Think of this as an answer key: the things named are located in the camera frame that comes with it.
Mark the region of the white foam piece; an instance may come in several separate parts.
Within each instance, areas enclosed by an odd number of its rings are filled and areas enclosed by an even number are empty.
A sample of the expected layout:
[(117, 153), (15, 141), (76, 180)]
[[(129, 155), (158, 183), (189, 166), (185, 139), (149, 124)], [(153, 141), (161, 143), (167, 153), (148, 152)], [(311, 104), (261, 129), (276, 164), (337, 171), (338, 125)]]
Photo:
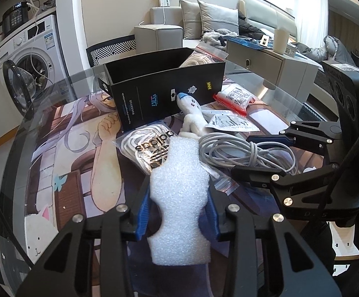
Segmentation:
[(150, 198), (162, 218), (157, 232), (148, 238), (154, 264), (192, 266), (210, 262), (210, 242), (199, 228), (209, 181), (199, 161), (198, 142), (172, 137), (166, 161), (150, 175)]

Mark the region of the clear printed plastic bag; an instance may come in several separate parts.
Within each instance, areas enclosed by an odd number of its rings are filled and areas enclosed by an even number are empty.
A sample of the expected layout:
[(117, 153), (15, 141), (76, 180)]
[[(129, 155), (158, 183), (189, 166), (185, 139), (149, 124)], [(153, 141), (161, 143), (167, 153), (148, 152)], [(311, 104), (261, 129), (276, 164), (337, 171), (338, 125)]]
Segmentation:
[(246, 117), (235, 115), (214, 115), (206, 127), (225, 132), (247, 133), (259, 131), (259, 128)]

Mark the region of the red white snack packet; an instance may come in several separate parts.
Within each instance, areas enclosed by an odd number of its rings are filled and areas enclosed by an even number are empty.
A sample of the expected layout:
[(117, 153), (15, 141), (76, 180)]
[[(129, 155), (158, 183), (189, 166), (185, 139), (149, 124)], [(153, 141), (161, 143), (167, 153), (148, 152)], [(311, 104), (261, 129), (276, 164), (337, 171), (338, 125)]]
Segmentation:
[(222, 90), (213, 96), (214, 100), (235, 113), (246, 116), (249, 104), (257, 98), (237, 83), (225, 84)]

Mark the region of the bagged adidas striped socks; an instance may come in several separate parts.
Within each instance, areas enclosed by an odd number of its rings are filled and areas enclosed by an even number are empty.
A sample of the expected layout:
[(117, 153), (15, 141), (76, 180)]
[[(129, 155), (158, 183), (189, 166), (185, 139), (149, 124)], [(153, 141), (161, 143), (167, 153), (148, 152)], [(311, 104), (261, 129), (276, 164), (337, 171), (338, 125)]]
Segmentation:
[(123, 156), (150, 175), (165, 162), (171, 138), (176, 136), (164, 122), (158, 121), (124, 133), (114, 144)]

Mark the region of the white blue plush toy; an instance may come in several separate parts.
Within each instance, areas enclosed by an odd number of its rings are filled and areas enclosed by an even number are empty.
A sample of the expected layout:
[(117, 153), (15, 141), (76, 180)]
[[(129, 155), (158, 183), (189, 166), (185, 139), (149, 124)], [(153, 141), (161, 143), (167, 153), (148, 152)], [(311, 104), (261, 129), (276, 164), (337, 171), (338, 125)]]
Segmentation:
[(200, 137), (213, 132), (213, 129), (206, 127), (208, 123), (204, 119), (201, 107), (192, 96), (178, 93), (177, 105), (184, 114), (179, 136), (199, 140)]

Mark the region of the beige drawer cabinet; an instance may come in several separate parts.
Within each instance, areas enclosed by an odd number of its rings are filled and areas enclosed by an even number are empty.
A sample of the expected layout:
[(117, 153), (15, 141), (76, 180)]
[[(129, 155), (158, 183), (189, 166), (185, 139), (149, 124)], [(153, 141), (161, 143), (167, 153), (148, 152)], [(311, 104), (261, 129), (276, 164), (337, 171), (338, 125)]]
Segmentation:
[(227, 60), (259, 75), (299, 102), (306, 102), (319, 69), (317, 62), (305, 57), (280, 55), (267, 49), (255, 50), (230, 40), (226, 45)]

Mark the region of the blue tray on cabinet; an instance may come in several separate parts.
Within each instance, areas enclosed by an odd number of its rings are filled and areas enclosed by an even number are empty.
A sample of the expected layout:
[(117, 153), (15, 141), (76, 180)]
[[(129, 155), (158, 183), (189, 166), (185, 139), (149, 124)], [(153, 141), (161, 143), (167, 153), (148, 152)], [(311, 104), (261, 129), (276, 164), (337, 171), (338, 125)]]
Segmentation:
[[(228, 36), (225, 38), (225, 40), (227, 41), (226, 44), (228, 44), (229, 42), (233, 42), (241, 46), (251, 48), (253, 50), (273, 50), (274, 46), (273, 41), (271, 41), (269, 37), (266, 44), (262, 44), (260, 40), (243, 36)], [(295, 47), (295, 45), (293, 44), (287, 44), (284, 54), (291, 57), (295, 57), (295, 55), (301, 56), (297, 47)]]

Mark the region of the white cylinder candle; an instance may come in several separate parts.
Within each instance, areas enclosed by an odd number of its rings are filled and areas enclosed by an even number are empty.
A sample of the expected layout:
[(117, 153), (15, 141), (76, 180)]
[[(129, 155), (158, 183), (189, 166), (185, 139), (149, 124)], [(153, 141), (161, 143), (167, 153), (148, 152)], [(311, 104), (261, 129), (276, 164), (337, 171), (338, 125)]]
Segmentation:
[(284, 54), (289, 38), (290, 33), (287, 30), (276, 28), (274, 31), (273, 51), (278, 54)]

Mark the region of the beige sofa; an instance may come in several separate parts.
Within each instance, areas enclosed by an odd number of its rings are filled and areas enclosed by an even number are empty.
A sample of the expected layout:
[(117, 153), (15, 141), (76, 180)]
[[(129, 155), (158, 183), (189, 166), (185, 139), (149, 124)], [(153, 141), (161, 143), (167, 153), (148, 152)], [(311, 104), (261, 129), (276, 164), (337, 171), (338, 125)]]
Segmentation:
[[(199, 4), (180, 0), (179, 7), (153, 7), (150, 24), (134, 27), (136, 52), (139, 54), (171, 48), (194, 48), (202, 38), (202, 16)], [(257, 27), (273, 32), (285, 29), (295, 39), (295, 19), (278, 7), (262, 0), (239, 1), (239, 34)]]

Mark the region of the grey furry cloth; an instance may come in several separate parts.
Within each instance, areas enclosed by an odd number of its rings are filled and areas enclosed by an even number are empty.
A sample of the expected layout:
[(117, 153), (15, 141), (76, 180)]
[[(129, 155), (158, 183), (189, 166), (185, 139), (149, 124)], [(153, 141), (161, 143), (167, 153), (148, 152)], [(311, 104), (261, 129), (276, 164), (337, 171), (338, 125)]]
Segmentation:
[(237, 36), (236, 32), (228, 29), (215, 29), (213, 31), (205, 31), (201, 41), (217, 49), (226, 50), (226, 38)]

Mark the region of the black cardboard box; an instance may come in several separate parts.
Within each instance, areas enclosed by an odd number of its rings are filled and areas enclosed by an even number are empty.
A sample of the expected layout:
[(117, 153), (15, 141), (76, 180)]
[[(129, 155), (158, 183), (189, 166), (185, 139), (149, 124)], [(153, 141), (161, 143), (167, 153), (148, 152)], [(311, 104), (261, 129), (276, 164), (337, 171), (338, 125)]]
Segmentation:
[(108, 81), (101, 88), (113, 97), (124, 132), (180, 112), (180, 93), (192, 95), (201, 105), (213, 101), (222, 88), (225, 61), (183, 66), (192, 54), (190, 48), (175, 48), (103, 65)]

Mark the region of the grey cushion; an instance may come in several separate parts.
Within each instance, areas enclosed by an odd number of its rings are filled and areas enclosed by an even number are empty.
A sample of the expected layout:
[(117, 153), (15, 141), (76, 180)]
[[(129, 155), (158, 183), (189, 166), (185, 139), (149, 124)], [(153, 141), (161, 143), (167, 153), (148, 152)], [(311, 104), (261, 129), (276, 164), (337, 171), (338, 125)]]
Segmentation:
[(202, 23), (202, 33), (227, 29), (235, 34), (239, 33), (239, 10), (222, 7), (197, 0)]

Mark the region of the black patterned chair back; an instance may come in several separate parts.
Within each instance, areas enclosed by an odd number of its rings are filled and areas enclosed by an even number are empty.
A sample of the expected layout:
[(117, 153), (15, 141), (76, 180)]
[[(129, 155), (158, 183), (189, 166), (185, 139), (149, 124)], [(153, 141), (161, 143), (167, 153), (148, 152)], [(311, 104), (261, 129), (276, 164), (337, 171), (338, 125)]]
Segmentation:
[(122, 36), (94, 44), (86, 49), (90, 67), (98, 66), (102, 59), (136, 52), (135, 35)]

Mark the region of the white washing machine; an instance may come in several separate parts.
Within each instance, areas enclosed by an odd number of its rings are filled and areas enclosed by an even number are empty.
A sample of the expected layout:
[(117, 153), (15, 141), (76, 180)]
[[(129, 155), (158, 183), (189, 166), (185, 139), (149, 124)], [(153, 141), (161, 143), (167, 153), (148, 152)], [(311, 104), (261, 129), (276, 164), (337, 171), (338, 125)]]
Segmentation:
[(0, 48), (0, 80), (20, 115), (66, 76), (54, 14), (28, 25)]

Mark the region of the black pressure cooker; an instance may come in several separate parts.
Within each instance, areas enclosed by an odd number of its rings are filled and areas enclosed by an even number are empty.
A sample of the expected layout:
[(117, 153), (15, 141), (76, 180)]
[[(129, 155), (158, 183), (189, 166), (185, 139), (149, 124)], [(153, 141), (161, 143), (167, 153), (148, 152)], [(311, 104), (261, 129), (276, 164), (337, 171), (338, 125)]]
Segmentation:
[(29, 5), (26, 1), (19, 2), (3, 13), (0, 26), (6, 37), (29, 20)]

